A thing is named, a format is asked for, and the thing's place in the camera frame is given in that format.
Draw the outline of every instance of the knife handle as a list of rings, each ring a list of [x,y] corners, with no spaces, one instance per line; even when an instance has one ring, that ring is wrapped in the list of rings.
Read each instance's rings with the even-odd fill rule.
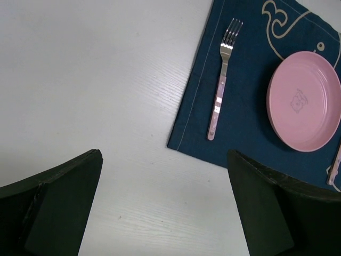
[[[339,173],[338,169],[341,162],[341,142],[339,144],[338,152],[335,156],[334,162],[332,164],[331,170],[329,172],[328,184],[333,185],[336,175]]]
[[[220,108],[221,108],[222,101],[223,101],[225,84],[226,84],[226,76],[220,76],[217,92],[214,98],[214,106],[212,110],[211,120],[209,123],[209,128],[208,128],[208,133],[207,133],[207,139],[211,141],[214,140],[215,132],[217,130],[219,113],[220,113]]]

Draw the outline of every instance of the placemat stitching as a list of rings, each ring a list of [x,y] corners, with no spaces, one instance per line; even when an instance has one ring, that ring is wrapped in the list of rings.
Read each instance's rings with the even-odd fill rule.
[[[202,71],[201,71],[201,74],[200,74],[198,86],[197,86],[196,92],[195,92],[195,94],[194,94],[194,98],[193,98],[192,105],[191,105],[191,110],[190,110],[190,113],[189,113],[189,115],[188,115],[188,118],[187,118],[187,121],[186,121],[186,125],[185,125],[185,128],[184,128],[184,130],[183,130],[183,133],[182,133],[182,136],[181,136],[181,140],[180,140],[180,143],[179,143],[179,145],[178,145],[176,151],[179,150],[180,145],[181,145],[181,142],[182,142],[183,137],[184,137],[185,132],[186,132],[186,128],[187,128],[187,125],[188,125],[188,122],[189,122],[189,119],[190,119],[190,116],[191,116],[191,113],[192,113],[192,110],[193,110],[193,105],[194,105],[195,99],[196,99],[196,97],[197,97],[197,92],[198,92],[198,88],[199,88],[199,85],[200,85],[200,81],[201,81],[202,75],[203,75],[203,73],[204,73],[204,69],[205,69],[205,65],[206,65],[206,60],[207,60],[207,57],[208,57],[208,54],[209,54],[209,51],[210,51],[210,48],[211,48],[211,45],[212,45],[212,42],[213,42],[213,38],[214,38],[214,36],[215,36],[216,30],[217,30],[217,27],[218,27],[218,24],[219,24],[219,22],[220,22],[220,18],[221,18],[222,12],[223,12],[223,8],[224,8],[224,5],[225,5],[225,1],[226,1],[226,0],[224,0],[223,5],[222,5],[222,8],[221,8],[221,10],[220,10],[218,22],[217,22],[217,25],[216,25],[216,27],[215,27],[215,30],[214,30],[214,33],[213,33],[213,37],[212,37],[211,42],[210,42],[210,45],[209,45],[209,48],[208,48],[208,51],[207,51],[207,54],[206,54],[206,57],[205,57],[204,65],[203,65],[203,67],[202,67]],[[281,1],[281,2],[284,3],[286,6],[290,7],[290,8],[293,9],[295,12],[297,12],[299,15],[301,15],[301,13],[300,13],[299,11],[297,11],[295,8],[293,8],[290,4],[284,2],[283,0],[279,0],[279,1]],[[318,25],[316,22],[314,22],[314,21],[308,19],[307,17],[303,17],[303,18],[306,19],[307,21],[309,21],[309,22],[315,24],[316,26],[318,26],[320,29],[322,29],[325,33],[327,33],[332,39],[334,39],[334,40],[337,41],[338,43],[341,43],[340,40],[338,40],[338,39],[336,39],[335,37],[333,37],[333,35],[331,35],[328,31],[326,31],[324,28],[322,28],[322,27],[321,27],[320,25]]]
[[[199,78],[198,86],[197,86],[197,89],[196,89],[196,93],[194,94],[194,98],[193,98],[193,101],[192,101],[191,110],[190,110],[190,113],[189,113],[189,115],[188,115],[187,122],[186,122],[185,128],[184,128],[184,130],[183,130],[183,133],[182,133],[182,136],[181,136],[181,140],[180,140],[179,146],[177,147],[176,151],[178,151],[178,150],[179,150],[179,148],[180,148],[180,145],[181,145],[182,139],[183,139],[183,137],[184,137],[184,135],[185,135],[185,131],[186,131],[186,128],[187,128],[187,125],[188,125],[188,121],[190,120],[190,116],[191,116],[191,113],[192,113],[192,109],[193,109],[194,101],[195,101],[195,99],[196,99],[197,92],[198,92],[198,88],[199,88],[199,85],[200,85],[200,81],[201,81],[202,75],[203,75],[203,73],[204,73],[204,69],[205,69],[205,65],[206,65],[206,60],[207,60],[207,57],[208,57],[209,51],[210,51],[210,49],[211,49],[212,42],[213,42],[213,38],[214,38],[214,36],[215,36],[215,33],[216,33],[216,31],[217,31],[217,27],[218,27],[218,25],[219,25],[219,22],[220,22],[220,18],[221,18],[221,15],[222,15],[223,9],[224,9],[225,1],[226,1],[226,0],[224,0],[224,2],[223,2],[223,5],[222,5],[222,8],[221,8],[221,10],[220,10],[220,15],[219,15],[219,18],[218,18],[218,22],[217,22],[217,25],[215,26],[215,30],[214,30],[214,33],[213,33],[213,36],[212,36],[211,42],[210,42],[210,44],[209,44],[209,48],[208,48],[208,51],[207,51],[206,57],[205,57],[204,66],[202,67],[202,71],[201,71],[201,74],[200,74],[200,78]]]

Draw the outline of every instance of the plate rim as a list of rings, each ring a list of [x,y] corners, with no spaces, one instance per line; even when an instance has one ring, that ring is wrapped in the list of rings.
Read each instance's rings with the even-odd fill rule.
[[[333,73],[335,74],[336,78],[337,78],[337,82],[338,82],[338,85],[339,85],[339,90],[340,90],[340,94],[341,94],[341,82],[340,82],[340,79],[339,79],[339,76],[338,74],[336,73],[334,67],[330,64],[330,62],[325,59],[323,56],[315,53],[315,52],[310,52],[310,51],[299,51],[299,52],[295,52],[291,55],[289,55],[288,57],[286,57],[284,59],[284,61],[282,61],[281,64],[278,65],[278,67],[276,68],[276,70],[274,71],[274,73],[272,74],[272,77],[270,79],[270,82],[269,82],[269,85],[268,85],[268,88],[267,88],[267,94],[266,94],[266,108],[267,108],[267,115],[268,115],[268,118],[270,120],[270,123],[271,123],[271,126],[273,128],[273,130],[275,131],[276,135],[287,145],[289,146],[290,148],[296,150],[296,151],[300,151],[300,152],[313,152],[313,151],[316,151],[322,147],[324,147],[330,140],[331,138],[335,135],[339,125],[340,125],[340,121],[341,121],[341,109],[339,111],[339,116],[338,116],[338,122],[337,122],[337,125],[335,128],[333,128],[333,132],[331,133],[330,137],[328,138],[328,140],[326,140],[322,145],[318,146],[318,147],[315,147],[314,149],[311,149],[311,150],[304,150],[302,148],[297,148],[295,146],[292,146],[290,143],[286,142],[282,137],[281,135],[279,134],[278,130],[276,129],[275,127],[275,124],[273,122],[273,118],[272,118],[272,113],[271,113],[271,108],[270,108],[270,98],[271,98],[271,87],[272,87],[272,81],[273,81],[273,78],[275,77],[276,75],[276,72],[278,71],[278,69],[292,56],[295,56],[295,55],[299,55],[299,54],[302,54],[302,53],[305,53],[305,54],[310,54],[310,55],[314,55],[318,58],[320,58],[323,62],[327,63],[327,66],[329,66],[332,70],[333,70]]]

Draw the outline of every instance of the utensil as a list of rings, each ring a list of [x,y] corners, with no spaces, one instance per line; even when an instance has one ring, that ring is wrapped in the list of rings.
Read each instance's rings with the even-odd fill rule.
[[[339,148],[338,148],[338,151],[336,153],[334,162],[331,166],[331,170],[329,171],[328,182],[327,182],[328,185],[332,186],[334,184],[335,177],[339,173],[338,169],[340,166],[340,162],[341,162],[341,141],[340,141]]]
[[[335,134],[341,118],[341,86],[331,64],[313,52],[297,52],[277,68],[267,91],[267,113],[279,138],[311,152]]]
[[[210,119],[209,129],[207,133],[208,140],[214,140],[214,136],[215,136],[215,132],[217,129],[217,124],[218,124],[220,107],[222,105],[222,100],[223,100],[223,94],[224,94],[225,83],[226,83],[226,73],[228,71],[229,59],[233,50],[234,43],[236,42],[236,37],[238,36],[238,33],[242,25],[243,25],[243,22],[233,18],[220,44],[220,55],[222,57],[223,63],[222,63],[220,77],[219,77],[218,88],[217,88],[217,92],[216,92],[215,99],[214,99],[212,116]]]

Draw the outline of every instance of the fork handle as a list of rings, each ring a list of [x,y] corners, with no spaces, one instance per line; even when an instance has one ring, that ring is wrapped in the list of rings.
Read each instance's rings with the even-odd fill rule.
[[[214,106],[212,110],[212,116],[209,123],[208,133],[207,133],[207,139],[208,140],[214,140],[215,132],[217,130],[218,125],[218,118],[220,113],[220,108],[223,101],[223,95],[224,95],[224,89],[226,84],[226,76],[220,76],[217,92],[215,94],[214,98]]]

